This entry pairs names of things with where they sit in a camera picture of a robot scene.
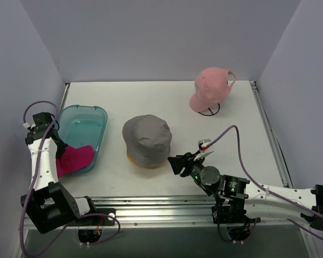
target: blue plastic tub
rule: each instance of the blue plastic tub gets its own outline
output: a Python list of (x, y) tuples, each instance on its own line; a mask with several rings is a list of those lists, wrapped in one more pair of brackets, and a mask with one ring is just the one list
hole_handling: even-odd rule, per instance
[(72, 105), (63, 109), (59, 115), (59, 136), (66, 144), (79, 148), (91, 145), (95, 156), (87, 167), (71, 173), (81, 175), (93, 169), (101, 147), (108, 115), (98, 106)]

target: wire hat stand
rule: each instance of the wire hat stand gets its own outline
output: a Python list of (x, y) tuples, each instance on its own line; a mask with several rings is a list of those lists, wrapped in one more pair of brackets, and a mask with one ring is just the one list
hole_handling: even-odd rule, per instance
[(210, 109), (210, 107), (208, 108), (208, 110), (209, 110), (210, 114), (207, 114), (208, 113), (207, 110), (204, 111), (204, 112), (207, 112), (207, 113), (204, 113), (204, 112), (198, 112), (198, 113), (205, 116), (205, 117), (212, 117), (212, 116), (218, 114), (218, 112), (220, 110), (220, 104), (219, 103), (217, 104), (217, 110), (214, 110), (214, 112), (212, 111), (212, 109)]

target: cable clip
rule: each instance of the cable clip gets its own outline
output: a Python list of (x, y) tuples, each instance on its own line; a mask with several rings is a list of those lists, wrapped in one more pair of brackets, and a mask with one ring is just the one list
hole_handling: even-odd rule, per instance
[(205, 139), (205, 140), (200, 140), (198, 142), (199, 144), (199, 150), (200, 153), (198, 155), (196, 155), (196, 157), (194, 158), (194, 161), (199, 160), (199, 159), (204, 159), (205, 157), (207, 157), (209, 154), (213, 153), (214, 151), (209, 151), (209, 147), (208, 146), (212, 141), (210, 139)]
[(25, 129), (29, 129), (31, 127), (31, 125), (28, 122), (25, 122), (23, 126)]
[(267, 198), (267, 196), (268, 195), (271, 195), (271, 193), (269, 192), (269, 185), (265, 188), (265, 187), (263, 187), (264, 188), (264, 190), (265, 190), (265, 197)]

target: hat stand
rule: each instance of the hat stand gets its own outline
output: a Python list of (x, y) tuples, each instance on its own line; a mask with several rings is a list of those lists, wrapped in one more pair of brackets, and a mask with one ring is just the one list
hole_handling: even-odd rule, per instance
[(218, 105), (218, 109), (217, 109), (217, 111), (215, 113), (213, 113), (213, 111), (210, 108), (208, 108), (208, 110), (212, 114), (202, 114), (201, 112), (198, 112), (198, 113), (201, 114), (201, 115), (203, 115), (203, 116), (205, 116), (205, 117), (212, 117), (212, 116), (216, 115), (219, 112), (219, 110), (220, 110), (220, 104), (218, 103), (217, 105)]

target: gray bucket hat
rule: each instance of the gray bucket hat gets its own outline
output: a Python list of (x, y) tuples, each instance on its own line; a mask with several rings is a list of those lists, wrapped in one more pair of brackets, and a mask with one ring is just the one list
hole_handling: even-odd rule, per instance
[(127, 156), (143, 167), (162, 164), (170, 154), (172, 134), (166, 121), (147, 114), (128, 120), (122, 129)]

